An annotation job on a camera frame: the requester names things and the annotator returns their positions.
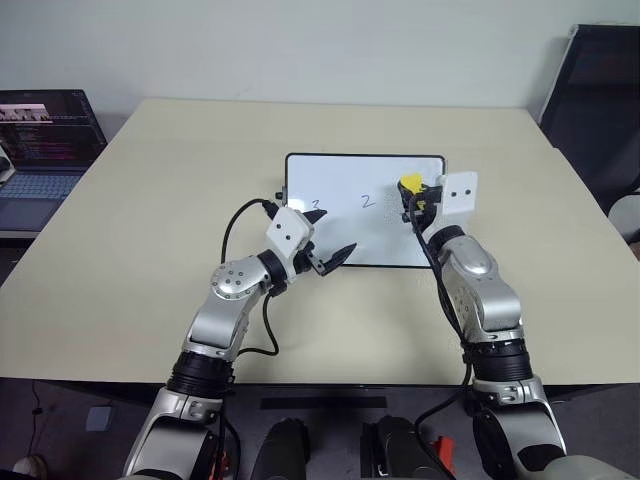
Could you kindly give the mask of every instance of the whiteboard frame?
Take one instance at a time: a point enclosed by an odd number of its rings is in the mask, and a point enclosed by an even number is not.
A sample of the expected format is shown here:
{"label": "whiteboard frame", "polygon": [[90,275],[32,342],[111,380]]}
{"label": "whiteboard frame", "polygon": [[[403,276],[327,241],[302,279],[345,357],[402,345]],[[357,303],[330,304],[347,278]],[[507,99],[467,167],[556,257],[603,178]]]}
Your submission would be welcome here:
{"label": "whiteboard frame", "polygon": [[[313,156],[313,157],[388,157],[388,158],[425,158],[439,159],[442,163],[442,175],[447,173],[447,162],[442,155],[428,154],[398,154],[398,153],[313,153],[313,152],[290,152],[284,159],[284,187],[282,191],[282,205],[286,206],[289,201],[289,157],[291,156]],[[431,270],[431,265],[378,265],[365,263],[345,263],[343,267],[371,267],[371,268],[410,268],[419,270]]]}

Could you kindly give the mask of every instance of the laptop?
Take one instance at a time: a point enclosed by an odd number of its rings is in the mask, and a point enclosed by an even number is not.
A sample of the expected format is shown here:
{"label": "laptop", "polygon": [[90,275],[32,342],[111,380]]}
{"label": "laptop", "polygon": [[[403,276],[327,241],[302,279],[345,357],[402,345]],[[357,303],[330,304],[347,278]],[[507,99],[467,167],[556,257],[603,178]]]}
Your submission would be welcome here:
{"label": "laptop", "polygon": [[82,90],[0,91],[0,237],[35,238],[106,145]]}

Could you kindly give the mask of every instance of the white wall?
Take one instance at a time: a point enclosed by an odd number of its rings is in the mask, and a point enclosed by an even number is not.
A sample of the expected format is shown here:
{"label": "white wall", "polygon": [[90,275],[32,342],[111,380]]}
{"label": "white wall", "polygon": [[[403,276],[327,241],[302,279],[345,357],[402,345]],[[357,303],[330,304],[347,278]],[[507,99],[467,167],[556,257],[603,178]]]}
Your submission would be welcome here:
{"label": "white wall", "polygon": [[0,89],[83,88],[113,131],[149,96],[525,106],[574,23],[640,0],[1,0]]}

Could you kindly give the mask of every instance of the whiteboard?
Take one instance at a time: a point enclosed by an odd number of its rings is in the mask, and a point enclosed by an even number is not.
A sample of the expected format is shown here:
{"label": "whiteboard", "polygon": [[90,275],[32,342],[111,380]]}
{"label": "whiteboard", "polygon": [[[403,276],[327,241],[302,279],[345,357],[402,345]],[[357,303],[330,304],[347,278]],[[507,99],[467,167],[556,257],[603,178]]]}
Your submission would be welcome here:
{"label": "whiteboard", "polygon": [[423,183],[435,184],[444,173],[444,158],[290,153],[285,164],[285,204],[301,212],[328,212],[315,224],[316,256],[328,260],[356,242],[345,265],[429,266],[411,226],[402,221],[397,184],[412,173],[420,173]]}

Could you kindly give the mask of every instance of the laptop keyboard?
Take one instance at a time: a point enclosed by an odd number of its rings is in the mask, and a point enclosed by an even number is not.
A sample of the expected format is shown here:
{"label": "laptop keyboard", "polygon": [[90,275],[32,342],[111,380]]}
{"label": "laptop keyboard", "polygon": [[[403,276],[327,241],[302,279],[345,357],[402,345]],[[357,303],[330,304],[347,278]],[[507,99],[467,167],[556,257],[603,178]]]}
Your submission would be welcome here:
{"label": "laptop keyboard", "polygon": [[0,198],[50,198],[63,200],[80,175],[15,174],[0,188]]}

